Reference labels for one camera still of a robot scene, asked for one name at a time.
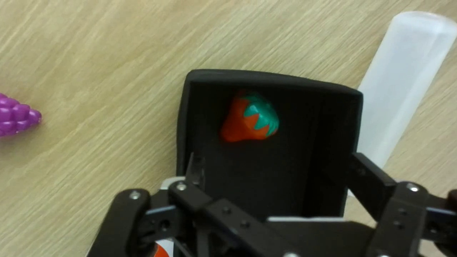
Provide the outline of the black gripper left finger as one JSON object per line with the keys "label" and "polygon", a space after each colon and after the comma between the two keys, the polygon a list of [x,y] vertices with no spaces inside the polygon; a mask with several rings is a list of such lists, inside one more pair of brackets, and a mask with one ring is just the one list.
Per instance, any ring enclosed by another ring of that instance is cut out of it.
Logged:
{"label": "black gripper left finger", "polygon": [[206,184],[206,158],[192,152],[186,169],[186,181],[203,188]]}

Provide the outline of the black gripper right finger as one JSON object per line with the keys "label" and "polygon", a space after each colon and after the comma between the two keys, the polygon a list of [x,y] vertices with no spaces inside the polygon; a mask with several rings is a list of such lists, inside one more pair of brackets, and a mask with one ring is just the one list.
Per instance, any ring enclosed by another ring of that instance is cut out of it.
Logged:
{"label": "black gripper right finger", "polygon": [[379,221],[383,215],[397,181],[362,152],[352,156],[347,186],[372,215]]}

